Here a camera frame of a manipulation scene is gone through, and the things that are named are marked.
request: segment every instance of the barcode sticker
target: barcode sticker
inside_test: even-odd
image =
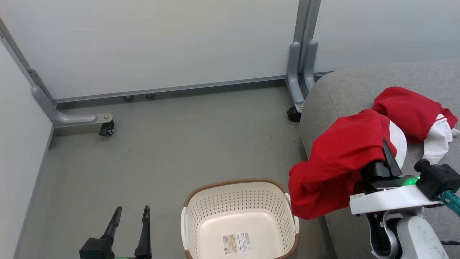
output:
[[[359,197],[362,197],[364,196],[364,194],[355,194],[355,195],[350,195],[350,200],[352,199],[356,199],[356,198],[359,198]]]
[[[460,135],[460,131],[456,130],[456,129],[452,129],[452,137],[456,137]]]
[[[252,251],[251,239],[249,232],[225,235],[222,237],[224,241],[224,253],[235,254]]]

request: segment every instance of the basket handle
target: basket handle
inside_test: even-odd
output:
[[[291,196],[289,193],[284,194],[286,196],[287,206],[289,207],[289,215],[291,216],[291,223],[294,224],[295,227],[295,233],[298,234],[300,230],[300,224],[299,224],[299,217],[292,215],[291,211]]]
[[[184,247],[184,250],[189,249],[189,246],[187,245],[187,236],[185,235],[185,233],[187,233],[187,230],[185,229],[186,220],[187,220],[187,207],[184,207],[180,215],[180,234],[182,236],[182,246]]]

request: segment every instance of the gray floor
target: gray floor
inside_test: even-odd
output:
[[[187,195],[205,184],[267,177],[288,186],[305,159],[284,82],[80,102],[67,113],[111,112],[116,132],[52,139],[19,259],[77,259],[117,206],[116,256],[132,256],[151,208],[153,258],[185,258],[179,219]],[[328,259],[319,220],[302,221],[294,258]]]

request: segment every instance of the white cloth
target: white cloth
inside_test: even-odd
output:
[[[423,142],[425,149],[423,158],[427,159],[431,165],[439,163],[449,151],[449,142],[451,141],[452,131],[447,123],[447,118],[439,114],[428,133],[428,138]]]
[[[407,154],[407,140],[404,132],[392,121],[390,121],[390,142],[397,151],[395,155],[396,163],[398,163],[399,168],[402,168]]]

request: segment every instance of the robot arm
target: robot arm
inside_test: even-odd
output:
[[[89,238],[80,249],[80,259],[117,259],[112,251],[115,229],[120,224],[121,207],[117,207],[107,229],[101,238]],[[134,257],[119,259],[151,259],[152,248],[150,245],[150,208],[145,206],[142,214],[142,232],[139,245],[134,251]]]
[[[455,195],[459,174],[448,165],[430,165],[423,159],[414,166],[420,178],[400,177],[401,170],[385,145],[386,162],[363,168],[362,182],[355,187],[359,193],[350,196],[351,213],[368,220],[372,254],[379,259],[448,258],[423,219],[423,209],[446,205],[460,216],[460,200]],[[390,217],[393,214],[402,217]]]

